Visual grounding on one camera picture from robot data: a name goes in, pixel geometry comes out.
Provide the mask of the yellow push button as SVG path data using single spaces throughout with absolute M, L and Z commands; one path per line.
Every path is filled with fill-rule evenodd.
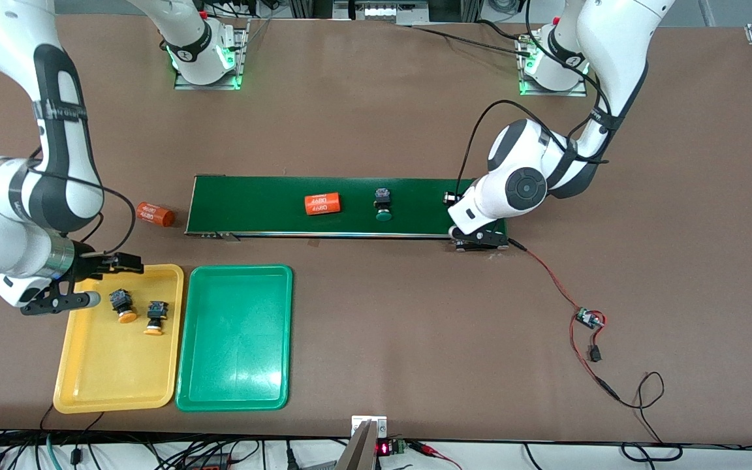
M 137 313 L 134 312 L 133 298 L 125 289 L 117 289 L 111 292 L 110 303 L 120 324 L 131 323 L 137 318 Z
M 163 334 L 163 324 L 167 319 L 169 304 L 164 301 L 152 301 L 149 303 L 146 317 L 148 324 L 144 333 L 147 336 L 161 336 Z

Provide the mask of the yellow plastic tray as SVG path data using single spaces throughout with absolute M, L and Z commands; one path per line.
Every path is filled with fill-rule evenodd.
M 78 283 L 101 302 L 69 315 L 53 404 L 63 414 L 107 413 L 164 407 L 174 395 L 184 306 L 184 272 L 156 264 L 142 274 L 105 275 Z M 135 321 L 120 324 L 111 292 L 133 298 Z M 144 333 L 152 301 L 169 304 L 161 336 Z

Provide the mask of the green conveyor belt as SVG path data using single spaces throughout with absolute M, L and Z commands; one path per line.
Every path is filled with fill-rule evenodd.
M 200 237 L 405 239 L 449 241 L 456 224 L 445 191 L 462 195 L 469 180 L 199 175 L 185 232 Z M 374 191 L 387 187 L 393 218 L 376 220 Z M 304 197 L 337 191 L 342 211 L 307 216 Z M 505 224 L 483 226 L 507 235 Z

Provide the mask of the green plastic tray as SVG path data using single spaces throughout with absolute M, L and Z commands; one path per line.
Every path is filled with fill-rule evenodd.
M 190 276 L 176 407 L 276 411 L 289 400 L 294 274 L 283 264 L 200 266 Z

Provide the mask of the small green circuit board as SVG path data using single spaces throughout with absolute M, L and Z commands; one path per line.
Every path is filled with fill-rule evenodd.
M 597 331 L 606 326 L 606 316 L 597 310 L 580 307 L 574 315 L 574 319 L 579 324 L 585 325 L 590 330 Z

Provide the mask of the grey device with lights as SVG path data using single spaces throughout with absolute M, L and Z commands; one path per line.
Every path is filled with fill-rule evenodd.
M 333 0 L 331 19 L 379 21 L 398 25 L 430 22 L 427 0 Z

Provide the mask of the red clip lead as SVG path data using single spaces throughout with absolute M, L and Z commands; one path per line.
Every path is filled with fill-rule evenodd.
M 460 464 L 458 464 L 453 459 L 448 458 L 445 455 L 442 455 L 441 452 L 437 451 L 432 446 L 421 443 L 421 441 L 414 441 L 414 440 L 406 440 L 406 444 L 410 449 L 414 450 L 415 452 L 420 453 L 421 455 L 424 455 L 428 458 L 435 458 L 437 460 L 448 462 L 454 465 L 454 467 L 456 467 L 457 470 L 463 470 L 463 467 L 460 466 Z

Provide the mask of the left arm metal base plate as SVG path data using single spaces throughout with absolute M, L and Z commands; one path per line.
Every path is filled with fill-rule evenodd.
M 573 82 L 569 74 L 556 76 L 556 72 L 567 70 L 555 61 L 545 62 L 545 54 L 535 45 L 530 35 L 520 35 L 514 45 L 519 52 L 528 53 L 528 56 L 518 60 L 521 95 L 587 97 L 587 86 L 583 78 Z

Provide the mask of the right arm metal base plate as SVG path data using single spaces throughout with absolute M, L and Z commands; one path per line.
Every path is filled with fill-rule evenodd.
M 239 90 L 247 59 L 248 29 L 236 29 L 215 18 L 203 20 L 206 29 L 196 44 L 167 46 L 175 69 L 177 90 Z

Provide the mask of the small silver metal bracket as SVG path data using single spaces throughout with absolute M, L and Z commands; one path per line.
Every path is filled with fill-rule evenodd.
M 388 422 L 387 416 L 373 416 L 373 415 L 354 415 L 351 417 L 351 431 L 350 435 L 355 434 L 359 426 L 372 422 L 371 428 L 376 429 L 376 434 L 379 439 L 385 439 L 388 437 Z

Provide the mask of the grey metal post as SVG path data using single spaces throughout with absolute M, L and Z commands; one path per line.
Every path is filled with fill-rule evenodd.
M 375 470 L 380 423 L 365 416 L 352 426 L 352 435 L 333 470 Z

